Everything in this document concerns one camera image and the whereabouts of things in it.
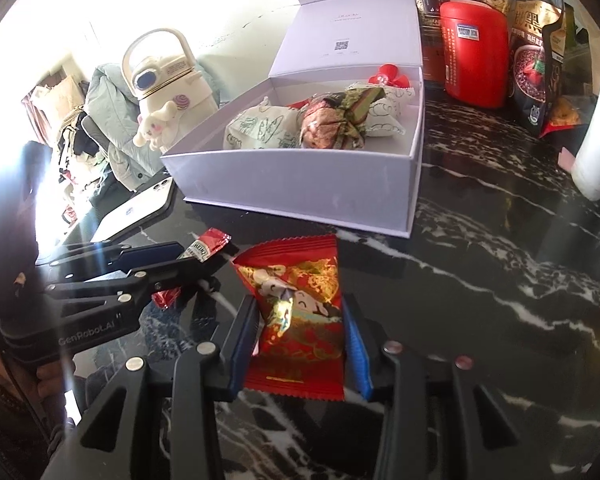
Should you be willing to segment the person's left hand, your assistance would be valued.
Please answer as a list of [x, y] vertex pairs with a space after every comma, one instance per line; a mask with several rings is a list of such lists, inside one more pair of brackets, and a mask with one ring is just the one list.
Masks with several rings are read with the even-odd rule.
[[[26, 285], [23, 274], [0, 281], [0, 321], [20, 306]], [[73, 371], [66, 359], [41, 366], [18, 361], [0, 333], [0, 440], [29, 446], [64, 432], [66, 385]]]

